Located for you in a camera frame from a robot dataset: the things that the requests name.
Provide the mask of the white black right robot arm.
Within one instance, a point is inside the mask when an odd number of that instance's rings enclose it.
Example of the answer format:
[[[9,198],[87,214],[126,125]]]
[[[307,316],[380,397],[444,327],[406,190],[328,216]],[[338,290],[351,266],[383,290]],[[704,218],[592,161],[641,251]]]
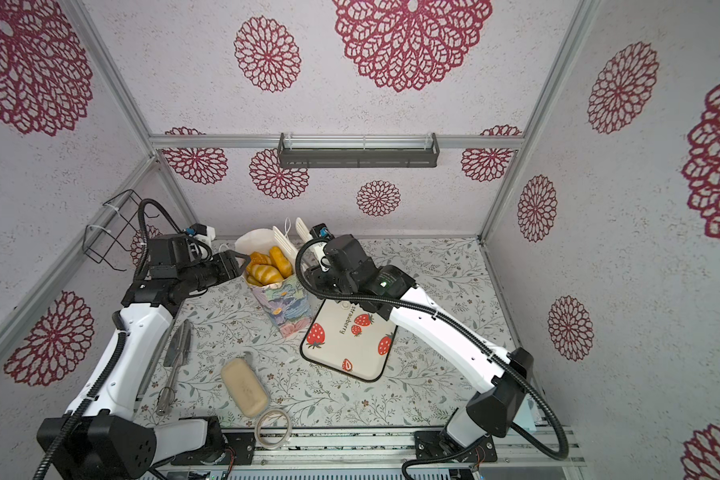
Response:
[[[294,258],[295,276],[307,292],[322,300],[348,302],[408,330],[448,360],[475,388],[456,410],[438,440],[424,447],[423,457],[405,461],[404,478],[415,466],[465,460],[493,437],[514,431],[539,452],[556,461],[568,459],[570,445],[557,415],[530,383],[534,359],[523,348],[514,351],[481,337],[451,317],[394,265],[379,267],[351,234],[335,236],[324,224],[302,235]],[[550,448],[514,419],[531,397],[553,429],[558,446]]]

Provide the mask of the floral white paper bag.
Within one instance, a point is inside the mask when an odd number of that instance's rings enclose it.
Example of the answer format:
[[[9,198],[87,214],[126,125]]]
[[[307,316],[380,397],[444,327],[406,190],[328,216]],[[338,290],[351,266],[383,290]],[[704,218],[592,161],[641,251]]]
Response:
[[[252,230],[238,238],[234,244],[218,243],[216,250],[234,250],[249,257],[252,252],[257,251],[269,256],[269,250],[274,246],[277,245],[271,227]],[[293,265],[293,274],[281,283],[261,287],[248,284],[246,277],[250,275],[253,266],[251,259],[243,274],[250,292],[284,338],[306,329],[313,320],[309,295],[296,277],[294,261],[290,262]]]

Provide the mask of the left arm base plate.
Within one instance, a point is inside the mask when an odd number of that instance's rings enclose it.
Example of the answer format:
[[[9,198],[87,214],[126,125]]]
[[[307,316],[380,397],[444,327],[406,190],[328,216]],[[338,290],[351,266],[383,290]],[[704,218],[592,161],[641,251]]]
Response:
[[[256,451],[256,439],[252,430],[224,431],[223,439],[211,446],[179,454],[169,464],[172,466],[249,466]]]

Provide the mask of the croissant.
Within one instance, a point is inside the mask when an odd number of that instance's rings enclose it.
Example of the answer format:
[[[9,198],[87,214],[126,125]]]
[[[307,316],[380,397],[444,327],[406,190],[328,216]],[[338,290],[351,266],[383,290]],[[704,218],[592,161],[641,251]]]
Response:
[[[284,279],[293,274],[293,265],[278,246],[274,246],[269,250],[269,256]]]
[[[261,285],[281,283],[285,277],[272,265],[255,264],[251,267],[250,275]]]
[[[250,275],[248,275],[248,276],[246,277],[246,282],[247,282],[248,284],[253,285],[253,286],[256,286],[256,287],[261,287],[261,286],[262,286],[262,284],[261,284],[258,280],[256,280],[255,278],[253,278],[253,277],[250,276]]]

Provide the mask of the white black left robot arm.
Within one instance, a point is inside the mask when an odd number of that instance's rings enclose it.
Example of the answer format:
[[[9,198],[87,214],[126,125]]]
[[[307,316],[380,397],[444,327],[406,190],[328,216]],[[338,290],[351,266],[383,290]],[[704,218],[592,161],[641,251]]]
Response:
[[[137,479],[183,454],[214,460],[225,452],[217,417],[145,427],[135,422],[135,407],[141,382],[184,301],[241,277],[251,258],[234,250],[214,252],[214,233],[206,225],[151,236],[149,206],[171,218],[158,201],[139,202],[135,217],[146,245],[122,307],[112,315],[115,331],[66,412],[41,423],[37,442],[44,455],[36,479],[50,470],[64,479]]]

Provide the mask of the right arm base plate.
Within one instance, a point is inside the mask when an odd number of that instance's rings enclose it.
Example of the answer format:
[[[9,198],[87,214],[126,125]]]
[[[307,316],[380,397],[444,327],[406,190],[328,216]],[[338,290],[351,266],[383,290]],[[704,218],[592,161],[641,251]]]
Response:
[[[414,432],[416,460],[420,463],[495,463],[498,459],[493,438],[484,435],[468,446],[461,446],[443,431]]]

